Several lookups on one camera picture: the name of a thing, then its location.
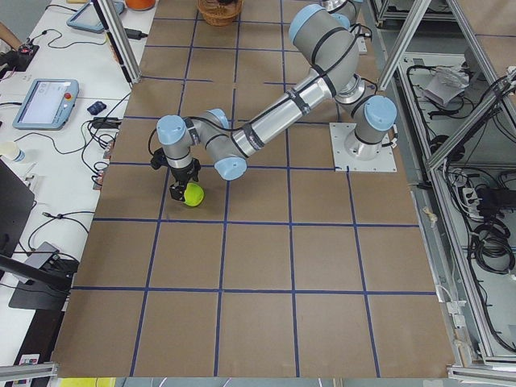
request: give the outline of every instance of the computer monitor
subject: computer monitor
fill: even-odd
[[[0,159],[0,254],[15,252],[33,203],[34,194]]]

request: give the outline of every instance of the tennis ball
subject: tennis ball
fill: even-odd
[[[196,207],[201,204],[204,199],[204,190],[195,183],[188,183],[185,190],[185,204],[190,207]]]

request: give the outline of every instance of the blue device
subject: blue device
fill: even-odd
[[[123,2],[113,1],[113,5],[119,15],[126,9]],[[71,28],[95,32],[96,34],[100,34],[104,31],[104,26],[98,18],[97,11],[91,2],[87,2],[84,6],[79,8],[79,10],[66,21],[66,24]]]
[[[79,94],[74,79],[35,79],[13,122],[17,129],[55,131],[68,120]]]

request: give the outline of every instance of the person's arm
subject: person's arm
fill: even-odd
[[[13,49],[18,49],[22,42],[13,34],[9,28],[0,22],[0,39],[9,44]]]

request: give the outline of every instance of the white cup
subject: white cup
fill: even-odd
[[[19,148],[16,142],[6,141],[0,144],[0,156],[4,156],[14,162],[19,162],[25,158],[25,152]]]

